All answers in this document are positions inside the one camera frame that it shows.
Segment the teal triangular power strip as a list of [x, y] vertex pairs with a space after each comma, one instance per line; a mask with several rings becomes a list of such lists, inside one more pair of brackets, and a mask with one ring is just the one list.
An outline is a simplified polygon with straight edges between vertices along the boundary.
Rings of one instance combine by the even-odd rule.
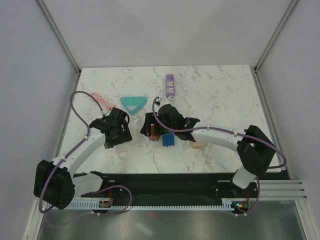
[[120, 102], [127, 112], [134, 116], [136, 115], [147, 103], [146, 96], [122, 96]]

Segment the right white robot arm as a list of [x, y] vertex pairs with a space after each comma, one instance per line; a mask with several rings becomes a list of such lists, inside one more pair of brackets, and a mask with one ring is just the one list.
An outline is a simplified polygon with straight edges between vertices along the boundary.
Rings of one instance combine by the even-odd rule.
[[217, 145], [236, 152], [241, 166], [229, 184], [235, 197], [242, 196], [256, 178], [266, 175], [276, 153], [273, 143], [255, 125], [244, 130], [212, 126], [198, 118], [184, 117], [171, 104], [161, 106], [158, 112], [146, 113], [140, 133], [146, 137], [173, 133], [183, 141]]

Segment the blue cube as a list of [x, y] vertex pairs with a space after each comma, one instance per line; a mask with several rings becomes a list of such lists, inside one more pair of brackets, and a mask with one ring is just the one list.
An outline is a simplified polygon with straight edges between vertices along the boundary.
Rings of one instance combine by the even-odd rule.
[[171, 147], [175, 145], [175, 135], [172, 132], [162, 135], [161, 140], [163, 147]]

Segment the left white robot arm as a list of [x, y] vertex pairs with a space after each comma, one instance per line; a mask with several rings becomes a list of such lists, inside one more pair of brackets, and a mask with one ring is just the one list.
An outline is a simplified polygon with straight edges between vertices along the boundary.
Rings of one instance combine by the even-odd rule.
[[51, 161], [42, 160], [36, 167], [33, 194], [39, 200], [63, 210], [74, 198], [94, 192], [106, 196], [110, 185], [102, 174], [93, 171], [75, 176], [78, 168], [98, 148], [111, 149], [130, 142], [129, 115], [114, 107], [109, 115], [93, 120], [87, 125], [87, 133], [67, 153]]

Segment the pink plug adapter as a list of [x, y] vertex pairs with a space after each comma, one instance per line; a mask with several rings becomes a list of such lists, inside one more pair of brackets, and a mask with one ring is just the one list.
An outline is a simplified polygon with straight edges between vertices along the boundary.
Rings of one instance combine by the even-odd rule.
[[206, 147], [205, 142], [191, 142], [190, 145], [195, 150], [203, 150]]

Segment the purple power strip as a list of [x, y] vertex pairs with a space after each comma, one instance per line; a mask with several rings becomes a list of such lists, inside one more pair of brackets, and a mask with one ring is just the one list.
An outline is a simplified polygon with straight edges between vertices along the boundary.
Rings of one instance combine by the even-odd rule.
[[165, 76], [165, 96], [167, 98], [176, 96], [176, 82], [173, 74]]

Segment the orange patterned block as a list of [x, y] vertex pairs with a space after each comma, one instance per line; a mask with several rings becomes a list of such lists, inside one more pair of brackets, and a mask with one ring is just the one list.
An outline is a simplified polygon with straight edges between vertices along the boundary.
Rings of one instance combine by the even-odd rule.
[[156, 141], [156, 142], [158, 142], [160, 140], [160, 136], [155, 133], [155, 125], [154, 124], [150, 125], [150, 134], [149, 134], [148, 138], [151, 141]]

